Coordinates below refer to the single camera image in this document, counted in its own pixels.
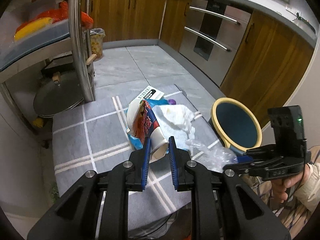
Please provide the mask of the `person's right hand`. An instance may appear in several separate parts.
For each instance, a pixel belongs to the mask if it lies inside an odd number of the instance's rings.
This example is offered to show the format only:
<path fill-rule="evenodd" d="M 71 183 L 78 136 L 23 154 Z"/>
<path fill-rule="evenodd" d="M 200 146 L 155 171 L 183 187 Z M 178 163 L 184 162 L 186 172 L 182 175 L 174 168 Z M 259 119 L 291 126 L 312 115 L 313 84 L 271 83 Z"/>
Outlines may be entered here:
<path fill-rule="evenodd" d="M 272 192 L 274 200 L 278 203 L 283 203 L 288 199 L 287 189 L 298 184 L 297 187 L 302 186 L 309 178 L 310 167 L 305 165 L 304 171 L 298 175 L 288 177 L 286 179 L 276 179 L 271 181 Z"/>

